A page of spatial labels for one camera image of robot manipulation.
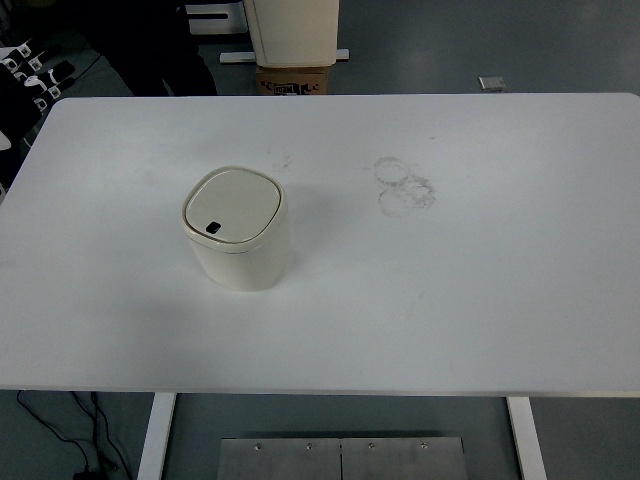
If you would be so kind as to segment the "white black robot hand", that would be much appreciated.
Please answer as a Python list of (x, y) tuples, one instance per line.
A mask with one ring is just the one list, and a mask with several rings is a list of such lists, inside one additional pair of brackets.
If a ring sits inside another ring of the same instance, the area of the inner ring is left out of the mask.
[(1, 48), (2, 151), (16, 145), (74, 85), (75, 67), (68, 60), (47, 67), (61, 51), (60, 45), (44, 47), (39, 37)]

